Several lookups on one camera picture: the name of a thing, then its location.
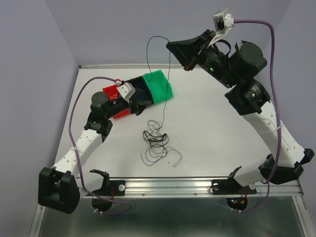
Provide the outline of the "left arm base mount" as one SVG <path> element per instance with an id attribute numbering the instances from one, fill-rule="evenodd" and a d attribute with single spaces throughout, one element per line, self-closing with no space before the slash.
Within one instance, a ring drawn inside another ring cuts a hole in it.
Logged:
<path id="1" fill-rule="evenodd" d="M 122 197 L 125 195 L 125 180 L 110 180 L 108 184 L 103 184 L 97 193 L 101 196 Z"/>

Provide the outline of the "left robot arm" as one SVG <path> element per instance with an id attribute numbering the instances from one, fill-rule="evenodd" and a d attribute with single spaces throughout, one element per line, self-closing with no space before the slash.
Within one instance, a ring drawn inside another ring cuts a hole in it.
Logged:
<path id="1" fill-rule="evenodd" d="M 51 168 L 44 167 L 40 171 L 38 203 L 71 214 L 84 196 L 100 198 L 100 195 L 106 194 L 110 182 L 100 177 L 89 188 L 83 179 L 83 165 L 108 137 L 113 127 L 112 117 L 124 110 L 138 116 L 152 104 L 153 99 L 145 97 L 140 89 L 127 101 L 122 97 L 109 100 L 103 91 L 94 93 L 91 97 L 91 112 L 79 139 L 75 141 L 71 136 L 72 148 Z"/>

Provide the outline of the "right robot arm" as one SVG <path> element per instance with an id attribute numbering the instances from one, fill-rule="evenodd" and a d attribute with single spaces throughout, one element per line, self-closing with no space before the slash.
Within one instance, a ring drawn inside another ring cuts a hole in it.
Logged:
<path id="1" fill-rule="evenodd" d="M 185 71 L 199 66 L 229 89 L 225 97 L 253 126 L 270 153 L 261 162 L 237 167 L 227 179 L 213 184 L 213 190 L 238 193 L 250 184 L 265 180 L 273 184 L 297 180 L 314 152 L 300 146 L 277 119 L 269 93 L 255 79 L 267 65 L 262 50 L 252 42 L 242 41 L 223 53 L 211 43 L 214 37 L 214 31 L 206 30 L 193 39 L 169 42 L 166 47 Z"/>

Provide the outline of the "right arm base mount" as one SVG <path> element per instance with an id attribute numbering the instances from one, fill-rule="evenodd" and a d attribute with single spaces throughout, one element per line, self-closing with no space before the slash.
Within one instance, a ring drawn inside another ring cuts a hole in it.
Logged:
<path id="1" fill-rule="evenodd" d="M 209 192 L 213 195 L 245 195 L 257 194 L 256 189 L 243 187 L 234 179 L 215 179 L 211 181 Z"/>

